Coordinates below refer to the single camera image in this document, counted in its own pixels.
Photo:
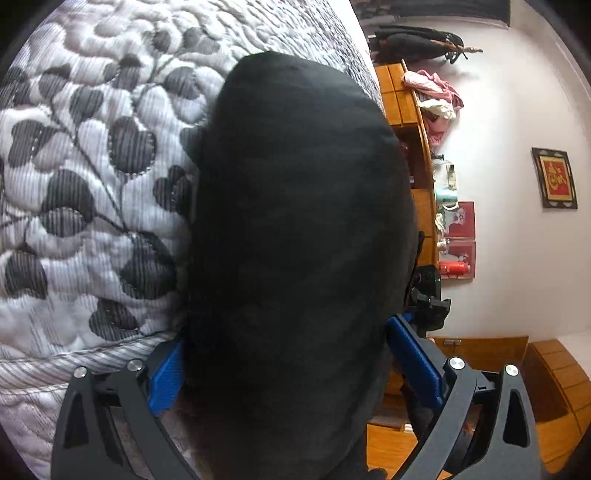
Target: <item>wooden shelf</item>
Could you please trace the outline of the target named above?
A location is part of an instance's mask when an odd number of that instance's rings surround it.
[[[558,340],[529,344],[521,373],[542,460],[556,473],[591,423],[591,381]]]
[[[386,119],[398,139],[408,146],[407,162],[410,175],[414,178],[413,198],[417,209],[418,228],[426,237],[418,264],[437,265],[439,256],[435,227],[437,209],[433,167],[418,97],[415,91],[404,86],[402,77],[407,71],[404,62],[376,67],[375,71]]]

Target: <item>white cloth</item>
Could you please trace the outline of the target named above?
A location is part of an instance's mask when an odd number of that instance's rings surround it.
[[[456,111],[453,109],[453,105],[445,100],[431,98],[424,102],[419,102],[418,105],[427,112],[431,112],[433,115],[442,116],[446,120],[456,119]]]

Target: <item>wooden cabinet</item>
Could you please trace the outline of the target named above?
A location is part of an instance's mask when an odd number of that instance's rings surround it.
[[[461,338],[453,354],[476,370],[500,372],[506,364],[521,366],[528,337]]]
[[[417,208],[418,228],[425,232],[426,236],[418,264],[437,265],[436,203],[431,151],[418,107],[418,98],[413,90],[404,86],[404,63],[376,67],[375,71],[386,119],[398,139],[408,147],[407,163],[410,175],[414,179],[412,193]]]
[[[558,340],[529,344],[521,373],[534,410],[542,460],[555,473],[591,423],[591,381]]]

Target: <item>blue plastic part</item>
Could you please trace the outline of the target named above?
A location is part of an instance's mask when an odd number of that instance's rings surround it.
[[[405,314],[388,320],[388,344],[394,357],[402,368],[402,373],[414,391],[419,403],[434,411],[443,407],[441,376],[430,362],[428,356],[418,344],[417,339],[408,331],[411,327],[403,325],[412,315]]]
[[[183,343],[179,342],[150,381],[148,407],[152,415],[159,417],[164,410],[172,408],[183,383]]]

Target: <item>white wall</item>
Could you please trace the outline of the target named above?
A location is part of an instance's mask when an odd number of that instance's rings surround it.
[[[572,100],[585,89],[570,88],[572,76],[558,69],[563,65],[523,31],[457,19],[405,23],[452,31],[484,50],[453,66],[423,64],[464,100],[440,153],[456,165],[460,199],[476,204],[476,279],[445,282],[452,312],[438,334],[536,340],[585,330],[591,325],[591,142],[584,113],[591,113],[591,101]],[[579,210],[542,208],[531,147],[569,153]]]

